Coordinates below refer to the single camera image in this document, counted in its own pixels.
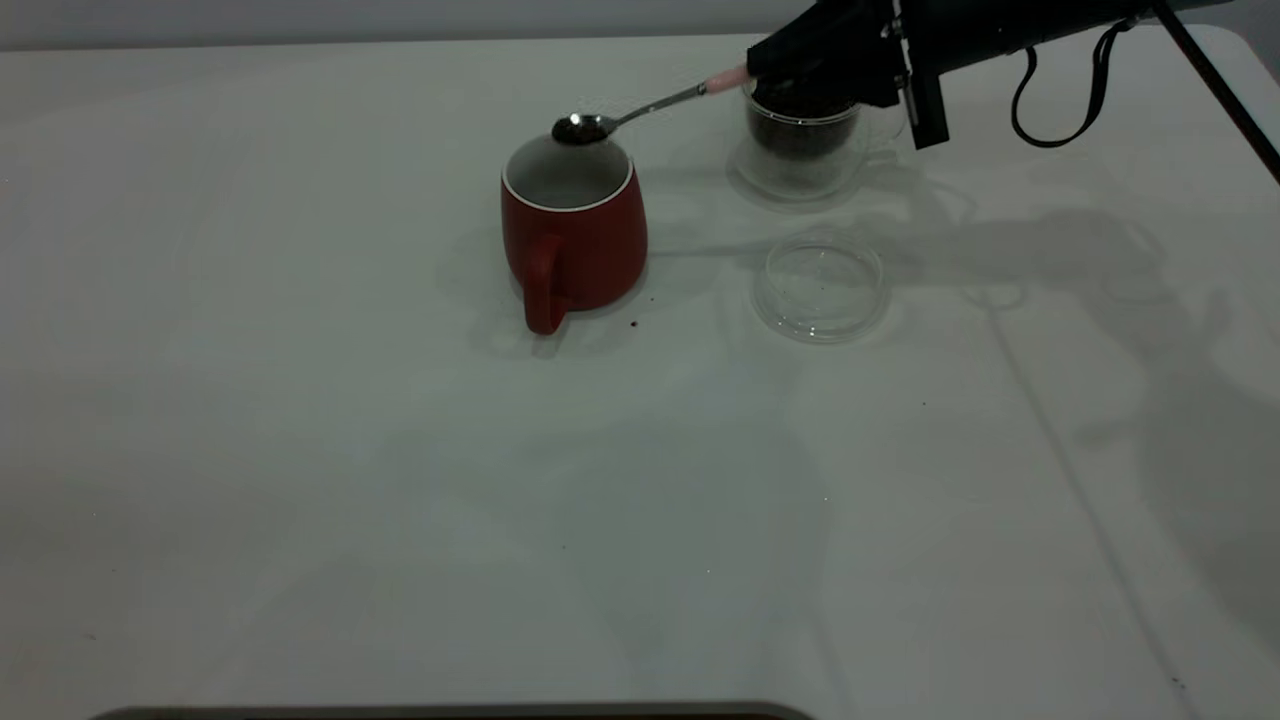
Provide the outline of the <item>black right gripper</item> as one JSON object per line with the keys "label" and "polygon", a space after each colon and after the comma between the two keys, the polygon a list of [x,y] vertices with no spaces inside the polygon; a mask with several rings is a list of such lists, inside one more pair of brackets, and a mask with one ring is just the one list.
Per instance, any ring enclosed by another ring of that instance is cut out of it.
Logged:
{"label": "black right gripper", "polygon": [[794,126],[905,106],[916,149],[951,140],[940,74],[1146,14],[1149,1],[817,1],[750,46],[758,105]]}

